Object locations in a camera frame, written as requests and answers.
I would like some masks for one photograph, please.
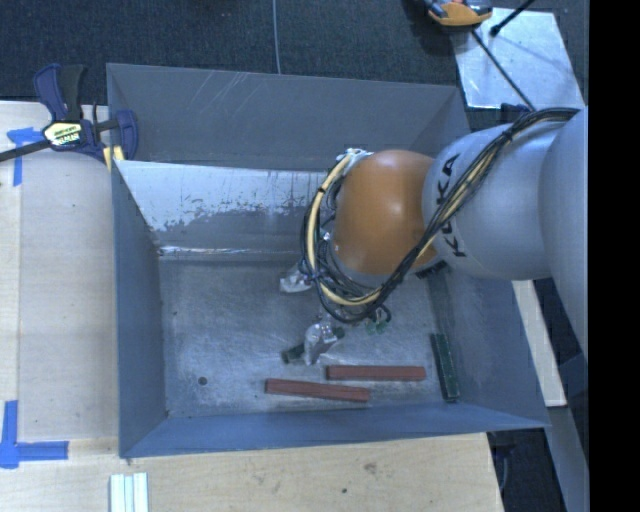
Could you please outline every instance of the bin floor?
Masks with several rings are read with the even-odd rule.
[[[163,261],[165,385],[171,417],[441,402],[429,343],[435,331],[426,282],[407,279],[389,299],[393,319],[369,335],[363,324],[315,365],[281,358],[304,339],[321,306],[315,291],[283,294],[282,262]],[[326,382],[327,364],[423,365],[421,382],[341,382],[366,386],[371,400],[351,402],[267,395],[265,379]]]

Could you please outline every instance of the black cable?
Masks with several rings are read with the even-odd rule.
[[[273,40],[274,40],[274,50],[276,54],[276,71],[279,75],[282,74],[282,69],[280,68],[280,48],[278,45],[278,9],[276,6],[276,0],[273,0],[271,3],[271,8],[273,11]]]
[[[506,79],[507,82],[509,82],[509,85],[511,85],[511,87],[513,87],[513,90],[516,91],[516,93],[518,94],[518,96],[520,96],[522,98],[522,100],[527,104],[527,106],[531,109],[531,110],[536,110],[536,108],[533,106],[533,103],[531,103],[531,101],[529,101],[529,98],[527,98],[525,96],[525,94],[522,92],[522,90],[520,90],[520,88],[515,84],[515,82],[513,80],[511,80],[511,77],[507,74],[507,72],[504,70],[504,68],[500,65],[500,63],[498,62],[498,60],[495,58],[495,56],[491,53],[491,50],[489,50],[489,48],[487,48],[487,45],[484,44],[484,41],[482,40],[482,38],[476,33],[475,30],[471,31],[471,35],[473,35],[473,38],[477,41],[477,43],[482,47],[482,49],[485,51],[485,53],[489,56],[489,58],[493,61],[493,63],[496,65],[496,67],[498,68],[498,71],[500,71],[500,73],[502,74],[502,76],[504,76],[504,78]]]
[[[493,37],[497,36],[498,33],[505,27],[505,25],[507,25],[513,18],[518,16],[522,11],[529,7],[533,2],[535,2],[535,0],[527,0],[524,4],[522,4],[515,11],[509,14],[509,16],[503,19],[500,23],[491,27],[491,30],[489,30],[489,34],[491,34],[491,36]]]

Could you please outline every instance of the blue tape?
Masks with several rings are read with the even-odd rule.
[[[20,462],[68,459],[69,441],[18,443],[18,401],[5,402],[0,441],[0,468],[16,469]]]
[[[32,142],[40,142],[44,139],[44,136],[38,130],[33,128],[21,128],[19,130],[9,130],[7,137],[16,145],[16,147],[23,146],[25,144],[31,144]],[[17,187],[22,183],[22,157],[16,158],[13,165],[13,186]]]

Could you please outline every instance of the blue clamp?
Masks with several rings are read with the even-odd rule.
[[[20,462],[68,459],[69,441],[19,443],[18,401],[5,402],[0,441],[0,468],[16,469]]]
[[[38,71],[33,79],[38,101],[51,114],[51,124],[43,133],[51,142],[54,151],[75,151],[105,163],[105,144],[100,140],[100,132],[119,128],[120,145],[127,159],[133,158],[138,148],[138,129],[135,114],[131,110],[118,110],[115,121],[98,123],[95,110],[91,123],[83,119],[83,112],[78,102],[78,87],[86,68],[84,66],[61,66],[49,64]],[[60,122],[77,125],[75,138],[67,140],[52,139],[48,129]]]

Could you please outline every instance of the gray bin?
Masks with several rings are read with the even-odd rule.
[[[112,171],[120,455],[383,441],[537,428],[548,417],[511,284],[451,269],[391,296],[382,335],[347,328],[317,365],[286,365],[320,305],[282,294],[305,207],[348,147],[435,156],[468,133],[454,87],[108,66],[109,106],[139,121]],[[429,338],[450,340],[445,402]],[[357,383],[364,405],[267,395],[267,378],[419,364],[427,379]]]

